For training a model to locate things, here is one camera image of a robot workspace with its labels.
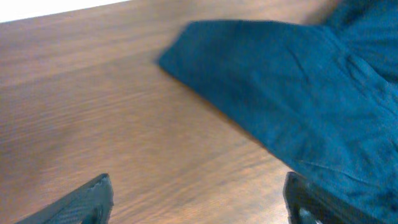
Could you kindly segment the navy blue shorts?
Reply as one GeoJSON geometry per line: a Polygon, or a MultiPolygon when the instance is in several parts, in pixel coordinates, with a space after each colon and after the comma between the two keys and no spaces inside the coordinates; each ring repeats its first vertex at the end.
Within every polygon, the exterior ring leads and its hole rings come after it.
{"type": "Polygon", "coordinates": [[[397,2],[321,24],[195,21],[158,60],[294,171],[397,222],[397,2]]]}

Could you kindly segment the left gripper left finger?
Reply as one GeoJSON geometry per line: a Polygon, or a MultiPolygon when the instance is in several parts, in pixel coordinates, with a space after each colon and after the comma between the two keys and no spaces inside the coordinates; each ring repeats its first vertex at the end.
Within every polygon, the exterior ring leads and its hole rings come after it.
{"type": "Polygon", "coordinates": [[[108,224],[113,203],[108,174],[100,174],[16,224],[108,224]]]}

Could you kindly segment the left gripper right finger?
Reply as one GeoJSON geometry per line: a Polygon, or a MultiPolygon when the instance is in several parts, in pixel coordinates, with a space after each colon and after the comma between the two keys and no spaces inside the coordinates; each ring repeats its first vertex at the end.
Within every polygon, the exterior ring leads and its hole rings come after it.
{"type": "Polygon", "coordinates": [[[295,172],[288,172],[284,199],[290,224],[379,224],[295,172]]]}

